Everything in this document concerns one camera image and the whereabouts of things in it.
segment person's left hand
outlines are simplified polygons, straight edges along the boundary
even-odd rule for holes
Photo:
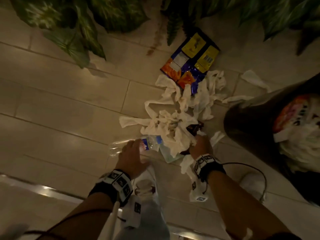
[[[141,139],[131,140],[122,148],[119,154],[119,160],[116,169],[121,169],[123,172],[129,174],[131,180],[142,174],[150,165],[150,161],[140,161],[140,147]]]

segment black trash bin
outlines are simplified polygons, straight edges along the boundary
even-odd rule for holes
[[[282,109],[298,95],[310,93],[320,95],[320,73],[307,81],[232,106],[224,118],[224,129],[232,140],[285,176],[307,201],[320,206],[320,173],[291,172],[272,132]]]

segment black wristband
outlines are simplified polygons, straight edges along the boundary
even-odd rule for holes
[[[94,188],[90,191],[89,196],[93,193],[104,193],[108,195],[114,204],[119,195],[120,207],[128,202],[133,189],[130,177],[122,170],[115,169],[110,173],[102,175]]]
[[[207,181],[211,171],[219,171],[226,174],[219,160],[210,154],[202,155],[196,159],[194,171],[202,182]]]

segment white sneaker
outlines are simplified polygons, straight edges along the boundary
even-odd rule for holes
[[[159,205],[156,175],[150,165],[139,177],[133,180],[133,193],[141,201],[153,200]]]
[[[265,181],[261,173],[247,173],[239,185],[261,203],[265,201],[266,195],[263,195]]]

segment pants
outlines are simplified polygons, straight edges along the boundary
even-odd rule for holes
[[[160,206],[153,200],[141,204],[141,222],[135,229],[121,229],[115,240],[170,240]]]

